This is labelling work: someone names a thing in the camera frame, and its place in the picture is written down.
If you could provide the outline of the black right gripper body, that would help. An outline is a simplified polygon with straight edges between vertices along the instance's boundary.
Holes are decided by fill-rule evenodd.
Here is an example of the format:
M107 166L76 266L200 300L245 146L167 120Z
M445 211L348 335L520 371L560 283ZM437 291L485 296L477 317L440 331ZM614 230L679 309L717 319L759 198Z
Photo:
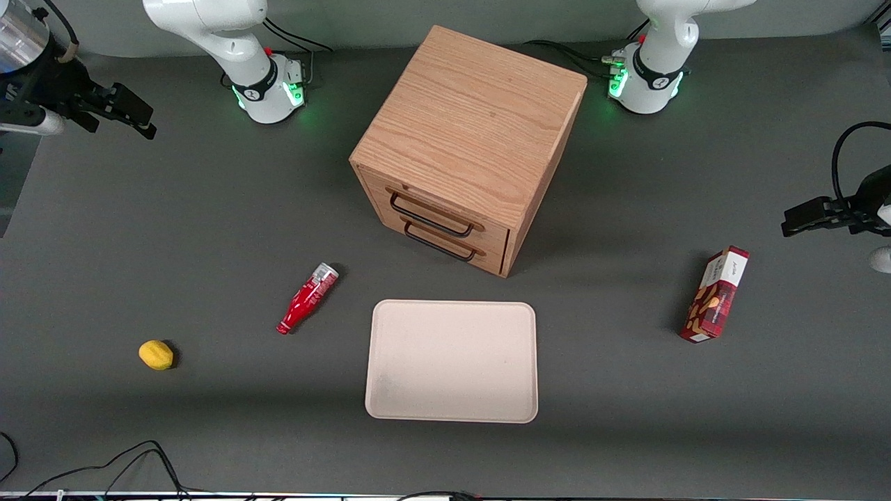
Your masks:
M62 134L69 122L95 133L99 116L84 110L108 97L78 60L59 63L55 46L22 69L2 73L2 132Z

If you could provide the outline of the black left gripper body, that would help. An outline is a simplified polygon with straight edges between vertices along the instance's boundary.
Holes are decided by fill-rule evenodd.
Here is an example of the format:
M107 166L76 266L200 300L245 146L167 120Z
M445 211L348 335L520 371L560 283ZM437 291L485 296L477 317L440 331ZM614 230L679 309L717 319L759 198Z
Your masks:
M847 211L842 210L844 227L850 234L871 232L881 237L889 237L889 222L879 214L884 206L889 206L890 165L866 175L852 196L844 196Z

